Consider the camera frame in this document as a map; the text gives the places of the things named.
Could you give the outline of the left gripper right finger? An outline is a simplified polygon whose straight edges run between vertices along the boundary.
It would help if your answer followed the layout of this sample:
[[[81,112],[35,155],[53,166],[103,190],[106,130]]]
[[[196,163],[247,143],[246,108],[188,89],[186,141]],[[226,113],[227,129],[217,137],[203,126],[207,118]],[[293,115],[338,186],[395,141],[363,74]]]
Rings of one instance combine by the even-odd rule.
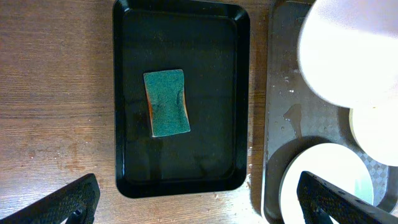
[[[306,224],[331,223],[332,220],[397,224],[397,217],[308,171],[300,175],[297,196]]]

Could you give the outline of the white plate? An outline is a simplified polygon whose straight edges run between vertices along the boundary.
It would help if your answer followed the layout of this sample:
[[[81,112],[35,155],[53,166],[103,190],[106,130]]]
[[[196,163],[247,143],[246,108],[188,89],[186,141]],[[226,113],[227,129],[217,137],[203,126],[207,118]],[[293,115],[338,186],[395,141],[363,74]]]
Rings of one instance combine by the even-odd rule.
[[[397,102],[351,108],[349,126],[357,145],[381,164],[397,166]]]
[[[331,104],[397,101],[397,0],[316,0],[297,58],[306,84]]]

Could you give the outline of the pale blue plate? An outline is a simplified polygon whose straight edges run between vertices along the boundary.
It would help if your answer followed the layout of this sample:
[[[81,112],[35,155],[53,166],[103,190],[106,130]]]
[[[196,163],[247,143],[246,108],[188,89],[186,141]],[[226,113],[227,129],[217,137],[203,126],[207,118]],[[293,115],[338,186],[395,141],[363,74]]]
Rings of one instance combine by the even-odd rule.
[[[279,206],[283,222],[304,223],[297,197],[303,171],[309,171],[369,204],[374,201],[374,187],[364,162],[351,149],[334,143],[312,146],[287,166],[279,187]]]

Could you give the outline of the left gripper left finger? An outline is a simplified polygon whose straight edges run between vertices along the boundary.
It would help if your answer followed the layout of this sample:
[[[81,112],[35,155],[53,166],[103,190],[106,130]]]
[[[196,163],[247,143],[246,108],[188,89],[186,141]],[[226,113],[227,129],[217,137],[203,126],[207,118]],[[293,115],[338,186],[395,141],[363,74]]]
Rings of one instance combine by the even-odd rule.
[[[100,199],[94,174],[83,177],[19,210],[1,223],[93,223]]]

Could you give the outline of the green and yellow sponge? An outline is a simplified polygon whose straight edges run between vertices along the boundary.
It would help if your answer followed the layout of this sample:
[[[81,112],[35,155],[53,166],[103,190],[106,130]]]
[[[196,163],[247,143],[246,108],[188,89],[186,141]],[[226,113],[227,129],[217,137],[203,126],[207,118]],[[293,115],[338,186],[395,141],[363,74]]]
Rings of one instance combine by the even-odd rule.
[[[152,137],[161,138],[190,132],[185,101],[183,70],[143,74]]]

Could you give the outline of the white plate top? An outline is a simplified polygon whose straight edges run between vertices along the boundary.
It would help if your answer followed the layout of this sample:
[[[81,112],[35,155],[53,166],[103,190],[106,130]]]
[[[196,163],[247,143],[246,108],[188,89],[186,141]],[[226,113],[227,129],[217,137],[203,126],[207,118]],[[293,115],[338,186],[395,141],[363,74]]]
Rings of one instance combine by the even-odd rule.
[[[297,58],[306,84],[331,104],[397,101],[397,0],[316,0]]]

